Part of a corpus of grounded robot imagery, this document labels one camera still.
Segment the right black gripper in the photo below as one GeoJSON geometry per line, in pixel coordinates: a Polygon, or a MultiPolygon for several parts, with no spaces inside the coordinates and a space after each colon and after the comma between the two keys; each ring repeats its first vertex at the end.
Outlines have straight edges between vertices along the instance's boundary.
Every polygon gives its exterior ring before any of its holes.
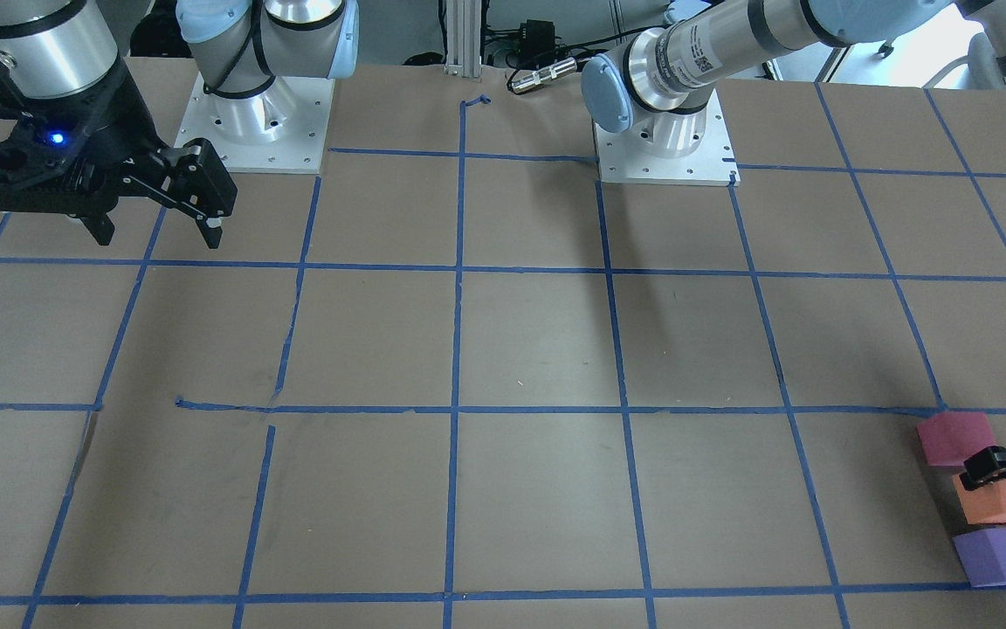
{"type": "Polygon", "coordinates": [[[23,95],[0,61],[0,212],[67,215],[108,246],[109,212],[123,197],[148,197],[193,219],[216,250],[237,196],[211,141],[173,148],[157,135],[124,59],[53,99],[23,95]]]}

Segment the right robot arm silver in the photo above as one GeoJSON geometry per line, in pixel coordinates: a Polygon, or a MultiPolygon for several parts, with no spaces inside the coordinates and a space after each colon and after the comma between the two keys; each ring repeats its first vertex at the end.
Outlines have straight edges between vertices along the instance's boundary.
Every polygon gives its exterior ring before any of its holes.
{"type": "MultiPolygon", "coordinates": [[[[348,78],[355,1],[179,1],[199,99],[220,138],[272,146],[308,129],[289,78],[348,78]]],[[[193,220],[209,248],[237,186],[208,138],[169,146],[93,1],[0,1],[0,212],[80,222],[111,243],[109,212],[148,197],[193,220]]]]}

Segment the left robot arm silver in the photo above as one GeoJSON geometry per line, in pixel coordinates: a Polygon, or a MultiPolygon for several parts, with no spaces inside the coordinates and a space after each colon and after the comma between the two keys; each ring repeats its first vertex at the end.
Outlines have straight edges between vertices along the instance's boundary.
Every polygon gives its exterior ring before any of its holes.
{"type": "MultiPolygon", "coordinates": [[[[843,48],[895,38],[943,8],[942,1],[726,1],[588,61],[584,104],[607,133],[662,114],[692,115],[720,78],[814,43],[843,48]]],[[[982,26],[1006,78],[1006,1],[959,1],[957,8],[982,26]]]]}

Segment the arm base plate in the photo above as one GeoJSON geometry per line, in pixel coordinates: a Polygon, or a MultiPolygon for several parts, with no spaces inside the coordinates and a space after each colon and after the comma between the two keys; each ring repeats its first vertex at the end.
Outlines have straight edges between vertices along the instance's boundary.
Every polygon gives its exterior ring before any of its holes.
{"type": "Polygon", "coordinates": [[[622,133],[594,131],[604,183],[737,186],[741,176],[718,92],[691,114],[647,114],[622,133]]]}
{"type": "Polygon", "coordinates": [[[319,175],[335,80],[277,77],[263,94],[229,100],[196,76],[175,144],[204,138],[232,174],[319,175]]]}

